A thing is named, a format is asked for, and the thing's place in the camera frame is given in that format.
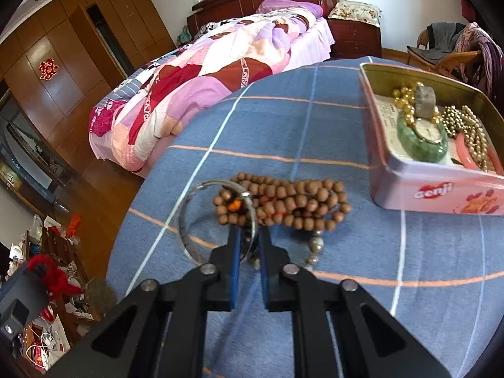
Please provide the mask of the red double happiness decal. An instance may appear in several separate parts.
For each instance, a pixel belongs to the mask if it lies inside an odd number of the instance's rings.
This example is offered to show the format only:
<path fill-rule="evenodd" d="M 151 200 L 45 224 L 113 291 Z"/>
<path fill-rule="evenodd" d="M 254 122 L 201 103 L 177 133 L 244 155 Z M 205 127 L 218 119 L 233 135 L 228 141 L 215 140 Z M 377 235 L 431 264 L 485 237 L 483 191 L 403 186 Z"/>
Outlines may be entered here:
<path fill-rule="evenodd" d="M 40 72 L 39 78 L 41 80 L 50 81 L 54 76 L 57 75 L 59 68 L 60 67 L 53 58 L 42 60 L 40 64 L 38 64 L 38 69 Z"/>

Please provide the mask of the wooden nightstand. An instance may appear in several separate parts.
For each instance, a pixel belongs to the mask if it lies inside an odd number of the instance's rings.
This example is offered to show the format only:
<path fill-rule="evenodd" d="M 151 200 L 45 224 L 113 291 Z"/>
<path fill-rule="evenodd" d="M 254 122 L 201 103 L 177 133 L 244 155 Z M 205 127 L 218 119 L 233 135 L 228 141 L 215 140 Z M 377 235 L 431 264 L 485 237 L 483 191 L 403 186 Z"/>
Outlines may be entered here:
<path fill-rule="evenodd" d="M 331 46 L 333 59 L 360 58 L 366 55 L 382 57 L 379 27 L 353 20 L 328 19 L 335 43 Z"/>

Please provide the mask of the silver wrist watch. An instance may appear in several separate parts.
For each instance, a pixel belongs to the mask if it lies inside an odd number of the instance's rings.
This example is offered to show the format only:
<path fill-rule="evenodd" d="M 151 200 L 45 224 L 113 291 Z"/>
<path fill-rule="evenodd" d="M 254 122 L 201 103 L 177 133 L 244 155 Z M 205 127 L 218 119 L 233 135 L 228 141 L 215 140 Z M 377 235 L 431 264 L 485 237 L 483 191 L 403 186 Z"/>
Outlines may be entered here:
<path fill-rule="evenodd" d="M 414 90 L 414 131 L 428 143 L 439 144 L 443 140 L 436 93 L 424 84 L 417 84 Z"/>

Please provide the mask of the wooden wardrobe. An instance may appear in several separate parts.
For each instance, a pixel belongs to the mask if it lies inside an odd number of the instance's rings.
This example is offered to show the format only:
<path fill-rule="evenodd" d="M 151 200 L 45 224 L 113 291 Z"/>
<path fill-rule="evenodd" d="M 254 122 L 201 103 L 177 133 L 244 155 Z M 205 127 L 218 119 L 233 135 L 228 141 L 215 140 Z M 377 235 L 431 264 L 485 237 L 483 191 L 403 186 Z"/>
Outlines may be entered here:
<path fill-rule="evenodd" d="M 53 0 L 2 42 L 2 81 L 43 141 L 78 173 L 95 159 L 88 139 L 91 108 L 120 83 L 118 66 L 90 55 L 71 22 L 87 8 L 99 9 L 134 68 L 174 48 L 151 0 Z M 45 81 L 38 64 L 48 58 L 60 68 Z"/>

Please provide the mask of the red cord knot charm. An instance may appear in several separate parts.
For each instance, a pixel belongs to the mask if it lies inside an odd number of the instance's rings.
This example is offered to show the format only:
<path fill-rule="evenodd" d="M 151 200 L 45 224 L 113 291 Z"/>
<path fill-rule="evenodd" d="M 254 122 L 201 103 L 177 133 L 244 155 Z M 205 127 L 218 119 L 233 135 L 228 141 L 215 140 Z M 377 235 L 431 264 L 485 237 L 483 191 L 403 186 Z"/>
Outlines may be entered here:
<path fill-rule="evenodd" d="M 51 257 L 43 254 L 33 256 L 27 262 L 27 270 L 36 274 L 43 283 L 49 296 L 74 297 L 84 293 L 80 286 L 75 286 L 68 281 L 64 270 L 60 269 L 57 262 Z"/>

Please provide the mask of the blue plaid tablecloth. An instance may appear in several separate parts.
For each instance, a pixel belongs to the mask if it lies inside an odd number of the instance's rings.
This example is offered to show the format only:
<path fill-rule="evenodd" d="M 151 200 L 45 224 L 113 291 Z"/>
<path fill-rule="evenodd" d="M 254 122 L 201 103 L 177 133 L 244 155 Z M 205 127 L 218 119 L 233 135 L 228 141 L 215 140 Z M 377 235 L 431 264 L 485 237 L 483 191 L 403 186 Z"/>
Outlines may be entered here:
<path fill-rule="evenodd" d="M 292 262 L 363 286 L 453 377 L 503 325 L 503 121 L 386 60 L 263 78 L 198 113 L 132 202 L 107 282 L 182 277 L 257 218 Z"/>

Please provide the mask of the pink patchwork quilt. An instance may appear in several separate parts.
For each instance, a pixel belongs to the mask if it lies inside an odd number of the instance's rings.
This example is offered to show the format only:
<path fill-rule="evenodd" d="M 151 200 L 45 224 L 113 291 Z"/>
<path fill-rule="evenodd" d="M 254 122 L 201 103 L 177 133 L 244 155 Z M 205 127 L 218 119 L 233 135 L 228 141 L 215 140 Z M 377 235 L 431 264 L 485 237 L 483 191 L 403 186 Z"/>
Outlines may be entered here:
<path fill-rule="evenodd" d="M 292 45 L 316 23 L 289 7 L 232 19 L 138 69 L 90 112 L 90 148 L 140 172 L 157 143 L 177 137 L 201 111 L 253 82 L 282 72 Z"/>

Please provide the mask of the wooden bed with headboard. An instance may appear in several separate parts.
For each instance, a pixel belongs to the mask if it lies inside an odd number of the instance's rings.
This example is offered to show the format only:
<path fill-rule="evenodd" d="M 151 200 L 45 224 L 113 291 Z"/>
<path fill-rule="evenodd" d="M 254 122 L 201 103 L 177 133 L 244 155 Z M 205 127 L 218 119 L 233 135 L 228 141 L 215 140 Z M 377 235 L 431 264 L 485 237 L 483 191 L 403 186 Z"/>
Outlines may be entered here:
<path fill-rule="evenodd" d="M 202 35 L 229 20 L 257 14 L 255 11 L 262 1 L 264 0 L 204 0 L 196 4 L 192 15 L 188 19 L 188 26 L 193 34 L 193 39 L 191 42 L 183 44 L 178 49 L 195 42 L 197 39 L 202 37 Z M 335 42 L 326 17 L 329 9 L 334 6 L 336 0 L 295 1 L 310 2 L 320 5 L 324 10 L 324 16 L 316 18 L 315 25 L 303 36 L 299 37 L 295 43 L 293 43 L 291 60 L 282 72 L 327 60 L 331 55 L 331 46 Z M 178 49 L 175 49 L 165 55 L 173 54 Z M 157 60 L 165 55 L 159 56 L 154 60 Z M 146 67 L 146 65 L 152 61 L 153 60 L 147 62 L 140 68 Z M 173 139 L 165 138 L 159 141 L 155 150 L 150 155 L 147 164 L 144 166 L 144 169 L 140 172 L 133 173 L 141 177 L 146 176 L 156 163 L 156 160 L 158 160 L 164 150 L 174 141 L 175 138 L 176 137 Z"/>

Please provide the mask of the clothes on chair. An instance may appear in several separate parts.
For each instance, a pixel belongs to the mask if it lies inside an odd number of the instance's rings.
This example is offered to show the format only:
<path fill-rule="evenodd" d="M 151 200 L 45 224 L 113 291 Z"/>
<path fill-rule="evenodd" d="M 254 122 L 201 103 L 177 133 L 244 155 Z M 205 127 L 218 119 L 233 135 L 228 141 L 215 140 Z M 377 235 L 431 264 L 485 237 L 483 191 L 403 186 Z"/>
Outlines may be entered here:
<path fill-rule="evenodd" d="M 478 23 L 462 24 L 458 22 L 435 22 L 428 25 L 430 47 L 419 51 L 427 60 L 439 60 L 443 54 L 453 51 L 480 50 L 483 64 L 471 79 L 464 78 L 463 83 L 478 88 L 489 99 L 499 95 L 499 83 L 503 81 L 503 48 Z"/>

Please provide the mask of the purple pillow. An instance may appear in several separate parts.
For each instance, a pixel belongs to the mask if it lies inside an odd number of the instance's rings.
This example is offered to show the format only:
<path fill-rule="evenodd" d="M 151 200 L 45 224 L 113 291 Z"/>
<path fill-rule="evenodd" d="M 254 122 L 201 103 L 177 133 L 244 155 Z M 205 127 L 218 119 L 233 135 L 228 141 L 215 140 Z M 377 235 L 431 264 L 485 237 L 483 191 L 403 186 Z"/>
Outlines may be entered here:
<path fill-rule="evenodd" d="M 295 0 L 264 0 L 256 9 L 257 14 L 267 14 L 279 9 L 300 8 L 311 12 L 316 18 L 324 16 L 323 8 L 316 4 Z"/>

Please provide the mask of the brown wooden bead mala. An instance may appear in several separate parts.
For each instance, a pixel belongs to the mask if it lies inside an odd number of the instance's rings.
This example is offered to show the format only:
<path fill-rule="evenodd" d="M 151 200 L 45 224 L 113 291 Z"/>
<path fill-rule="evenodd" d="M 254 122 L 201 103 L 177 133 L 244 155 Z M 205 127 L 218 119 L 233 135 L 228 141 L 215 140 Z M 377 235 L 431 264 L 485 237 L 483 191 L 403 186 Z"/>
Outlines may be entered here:
<path fill-rule="evenodd" d="M 239 172 L 231 181 L 250 193 L 259 226 L 333 231 L 352 211 L 343 182 L 331 178 L 289 181 Z"/>

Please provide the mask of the pink bangle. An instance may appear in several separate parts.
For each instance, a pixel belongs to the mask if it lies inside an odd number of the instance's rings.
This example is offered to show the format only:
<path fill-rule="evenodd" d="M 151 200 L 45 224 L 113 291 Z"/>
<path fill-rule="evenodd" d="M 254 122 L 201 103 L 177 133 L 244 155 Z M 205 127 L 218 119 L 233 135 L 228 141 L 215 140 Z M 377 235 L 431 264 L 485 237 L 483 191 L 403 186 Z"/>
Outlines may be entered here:
<path fill-rule="evenodd" d="M 481 168 L 470 156 L 469 149 L 465 144 L 465 137 L 461 132 L 456 136 L 455 145 L 462 166 L 466 169 L 481 171 Z M 487 155 L 495 169 L 495 174 L 502 176 L 503 167 L 495 149 L 492 146 L 488 148 Z"/>

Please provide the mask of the pink metal tin box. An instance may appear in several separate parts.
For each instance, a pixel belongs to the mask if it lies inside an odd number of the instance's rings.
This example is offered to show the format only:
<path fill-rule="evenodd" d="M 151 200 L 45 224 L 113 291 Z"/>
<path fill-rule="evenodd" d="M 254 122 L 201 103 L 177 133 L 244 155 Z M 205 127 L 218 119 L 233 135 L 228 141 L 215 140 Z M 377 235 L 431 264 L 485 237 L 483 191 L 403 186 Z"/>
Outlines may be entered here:
<path fill-rule="evenodd" d="M 429 72 L 377 63 L 360 65 L 366 107 L 364 131 L 372 167 L 372 199 L 395 210 L 474 215 L 503 214 L 503 117 L 481 90 Z M 414 90 L 434 89 L 443 140 L 432 144 L 414 131 Z M 465 137 L 481 171 L 462 166 L 455 139 Z"/>

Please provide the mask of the wicker chair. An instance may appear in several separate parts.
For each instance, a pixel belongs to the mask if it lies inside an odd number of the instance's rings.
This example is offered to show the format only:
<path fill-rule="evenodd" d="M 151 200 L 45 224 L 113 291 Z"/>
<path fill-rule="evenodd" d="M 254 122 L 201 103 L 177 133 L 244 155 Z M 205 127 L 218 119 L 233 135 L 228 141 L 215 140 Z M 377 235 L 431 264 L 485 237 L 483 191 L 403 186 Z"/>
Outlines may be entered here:
<path fill-rule="evenodd" d="M 429 72 L 434 72 L 459 81 L 463 81 L 465 77 L 471 79 L 474 73 L 483 64 L 483 54 L 480 50 L 463 52 L 453 51 L 448 54 L 443 54 L 439 60 L 427 60 L 419 54 L 419 51 L 426 51 L 429 47 L 430 35 L 428 28 L 426 28 L 419 34 L 416 48 L 407 47 L 407 64 L 411 64 L 412 60 L 415 60 Z"/>

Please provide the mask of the cluttered side table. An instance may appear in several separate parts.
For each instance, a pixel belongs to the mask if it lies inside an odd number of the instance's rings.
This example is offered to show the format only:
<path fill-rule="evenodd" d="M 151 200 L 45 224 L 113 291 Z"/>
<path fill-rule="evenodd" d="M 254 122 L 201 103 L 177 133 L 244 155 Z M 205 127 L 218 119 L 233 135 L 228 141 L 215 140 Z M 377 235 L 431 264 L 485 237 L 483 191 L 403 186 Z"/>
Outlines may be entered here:
<path fill-rule="evenodd" d="M 1 376 L 40 377 L 40 373 L 18 361 L 14 342 L 50 301 L 84 295 L 100 316 L 117 304 L 117 296 L 102 279 L 84 288 L 68 281 L 65 271 L 48 255 L 38 254 L 25 261 L 1 287 Z"/>

